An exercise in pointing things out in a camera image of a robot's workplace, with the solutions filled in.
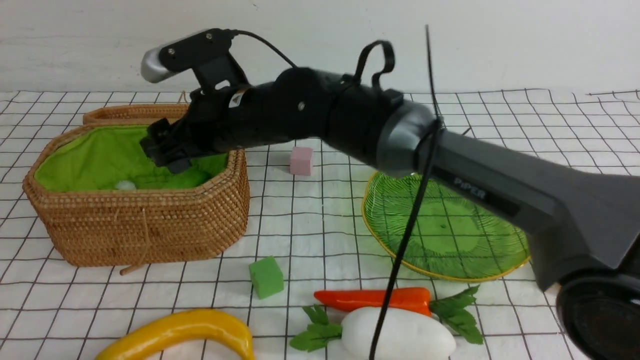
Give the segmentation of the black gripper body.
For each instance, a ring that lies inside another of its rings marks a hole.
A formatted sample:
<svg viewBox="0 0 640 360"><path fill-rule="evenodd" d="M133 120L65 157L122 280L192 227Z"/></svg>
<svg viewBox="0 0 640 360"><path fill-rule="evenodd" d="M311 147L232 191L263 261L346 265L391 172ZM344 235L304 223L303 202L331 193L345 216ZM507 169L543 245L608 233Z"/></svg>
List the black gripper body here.
<svg viewBox="0 0 640 360"><path fill-rule="evenodd" d="M147 127L139 144L157 167L171 162L221 155L260 147L260 95L254 87L234 86L212 93L193 91L185 115L166 118Z"/></svg>

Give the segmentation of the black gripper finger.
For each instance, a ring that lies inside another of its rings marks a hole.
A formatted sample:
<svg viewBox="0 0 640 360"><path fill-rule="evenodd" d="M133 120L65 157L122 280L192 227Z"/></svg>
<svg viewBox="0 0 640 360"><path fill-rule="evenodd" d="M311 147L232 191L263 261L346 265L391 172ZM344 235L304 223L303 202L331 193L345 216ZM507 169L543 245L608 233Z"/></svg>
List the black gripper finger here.
<svg viewBox="0 0 640 360"><path fill-rule="evenodd" d="M177 159L167 164L167 170L172 174L182 174L192 167L192 162L188 158Z"/></svg>

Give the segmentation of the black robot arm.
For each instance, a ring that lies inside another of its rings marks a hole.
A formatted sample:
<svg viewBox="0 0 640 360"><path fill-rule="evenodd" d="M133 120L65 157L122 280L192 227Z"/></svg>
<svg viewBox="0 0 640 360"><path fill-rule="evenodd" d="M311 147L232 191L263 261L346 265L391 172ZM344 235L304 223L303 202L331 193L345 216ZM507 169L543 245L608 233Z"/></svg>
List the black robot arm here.
<svg viewBox="0 0 640 360"><path fill-rule="evenodd" d="M307 138L389 176L423 174L520 228L541 290L592 360L639 358L638 177L576 170L442 128L428 107L347 75L293 67L274 82L209 89L141 141L158 167Z"/></svg>

